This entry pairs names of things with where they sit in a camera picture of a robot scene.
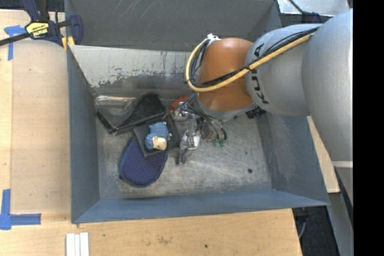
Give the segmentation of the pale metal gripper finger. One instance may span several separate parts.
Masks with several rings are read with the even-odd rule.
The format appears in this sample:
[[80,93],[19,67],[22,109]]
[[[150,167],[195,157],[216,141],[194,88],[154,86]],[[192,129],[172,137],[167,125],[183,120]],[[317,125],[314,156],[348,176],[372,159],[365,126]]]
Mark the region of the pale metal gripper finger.
[[179,152],[176,157],[176,164],[185,164],[187,162],[187,153],[188,153],[188,137],[183,136],[179,143]]
[[185,151],[185,162],[188,161],[190,156],[197,150],[200,143],[200,135],[187,136],[187,149]]

